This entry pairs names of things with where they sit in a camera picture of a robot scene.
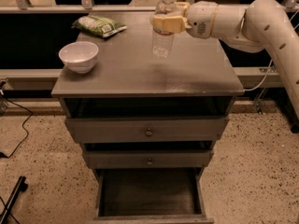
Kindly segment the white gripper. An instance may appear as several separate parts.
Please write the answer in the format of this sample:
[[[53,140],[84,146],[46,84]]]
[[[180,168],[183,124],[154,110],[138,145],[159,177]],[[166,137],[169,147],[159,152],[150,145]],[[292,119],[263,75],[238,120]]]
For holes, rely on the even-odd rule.
[[[179,15],[152,15],[149,19],[150,24],[155,29],[168,33],[180,34],[186,30],[192,37],[202,39],[211,37],[218,9],[217,3],[200,1],[191,5],[188,2],[176,2],[175,5]]]

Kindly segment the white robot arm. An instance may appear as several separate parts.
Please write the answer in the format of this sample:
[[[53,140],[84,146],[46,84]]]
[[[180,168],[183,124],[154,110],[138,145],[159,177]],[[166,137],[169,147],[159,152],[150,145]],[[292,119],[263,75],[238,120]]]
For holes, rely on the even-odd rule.
[[[249,53],[266,50],[299,116],[299,35],[282,5],[276,0],[255,0],[247,6],[200,1],[192,5],[177,2],[176,8],[168,14],[152,15],[151,25],[173,34],[218,38]]]

